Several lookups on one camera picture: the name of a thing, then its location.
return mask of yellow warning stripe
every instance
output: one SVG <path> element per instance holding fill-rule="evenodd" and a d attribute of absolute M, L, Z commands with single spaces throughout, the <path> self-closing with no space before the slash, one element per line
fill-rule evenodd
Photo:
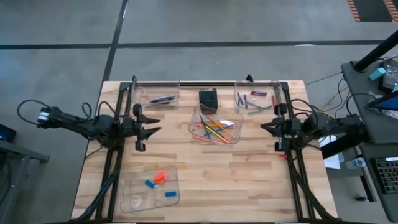
<path fill-rule="evenodd" d="M 394 21 L 398 21 L 398 11 L 396 6 L 391 0 L 383 0 L 384 4 L 386 5 L 388 11 L 390 12 L 390 15 Z"/>
<path fill-rule="evenodd" d="M 349 9 L 353 13 L 354 20 L 356 22 L 361 22 L 361 18 L 359 18 L 358 10 L 356 10 L 356 6 L 355 6 L 355 3 L 354 3 L 354 0 L 347 0 L 347 1 L 348 1 Z"/>

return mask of white paper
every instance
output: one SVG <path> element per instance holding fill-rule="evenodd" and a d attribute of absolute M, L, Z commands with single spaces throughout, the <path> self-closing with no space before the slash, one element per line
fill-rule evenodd
<path fill-rule="evenodd" d="M 320 138 L 320 146 L 325 146 L 333 141 L 335 141 L 337 138 L 336 136 L 327 136 L 324 138 Z M 324 159 L 323 162 L 325 163 L 325 167 L 331 168 L 331 169 L 340 169 L 340 161 L 338 159 L 338 155 L 331 156 L 327 159 Z"/>

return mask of desk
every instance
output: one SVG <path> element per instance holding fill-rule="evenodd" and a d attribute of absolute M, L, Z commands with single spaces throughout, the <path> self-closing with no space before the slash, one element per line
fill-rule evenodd
<path fill-rule="evenodd" d="M 383 95 L 377 89 L 377 81 L 372 82 L 368 78 L 370 73 L 379 68 L 378 63 L 370 65 L 364 73 L 356 72 L 350 63 L 343 64 L 341 68 L 351 93 L 369 93 L 369 91 L 372 91 L 375 94 Z M 360 144 L 359 147 L 366 160 L 366 165 L 387 218 L 391 222 L 398 222 L 398 213 L 396 212 L 398 194 L 383 194 L 369 161 L 373 158 L 398 156 L 398 144 L 389 144 L 397 142 L 398 120 L 365 108 L 363 105 L 369 101 L 367 96 L 354 96 L 353 98 L 372 141 L 372 143 Z"/>
<path fill-rule="evenodd" d="M 116 104 L 120 82 L 104 82 L 100 101 Z M 193 107 L 198 104 L 198 91 L 203 87 L 181 87 L 180 108 L 167 111 L 145 111 L 150 118 L 161 119 L 162 129 L 146 141 L 146 152 L 135 150 L 135 138 L 127 138 L 120 180 L 134 171 L 167 165 L 178 170 L 180 201 L 171 207 L 143 212 L 123 213 L 119 194 L 114 222 L 276 222 L 297 221 L 292 187 L 285 160 L 275 152 L 273 138 L 260 123 L 275 117 L 265 114 L 244 115 L 241 140 L 232 149 L 194 141 L 188 132 Z M 308 101 L 303 81 L 289 81 L 291 98 Z M 219 110 L 234 111 L 234 88 L 217 87 Z M 305 108 L 304 104 L 295 106 Z M 87 153 L 99 148 L 91 142 Z M 94 199 L 101 185 L 106 151 L 90 156 L 84 163 L 72 218 L 81 215 Z M 336 208 L 320 151 L 303 150 L 310 188 L 320 203 L 336 215 Z M 301 199 L 306 210 L 305 200 Z"/>

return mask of computer monitor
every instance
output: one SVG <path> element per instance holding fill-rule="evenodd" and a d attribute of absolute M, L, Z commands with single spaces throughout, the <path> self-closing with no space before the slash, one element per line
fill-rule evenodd
<path fill-rule="evenodd" d="M 368 107 L 398 111 L 398 91 L 368 103 Z"/>

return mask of keyboard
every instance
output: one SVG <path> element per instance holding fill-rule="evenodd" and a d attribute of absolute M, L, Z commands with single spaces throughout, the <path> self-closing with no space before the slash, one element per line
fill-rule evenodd
<path fill-rule="evenodd" d="M 371 159 L 384 194 L 398 193 L 398 157 Z"/>

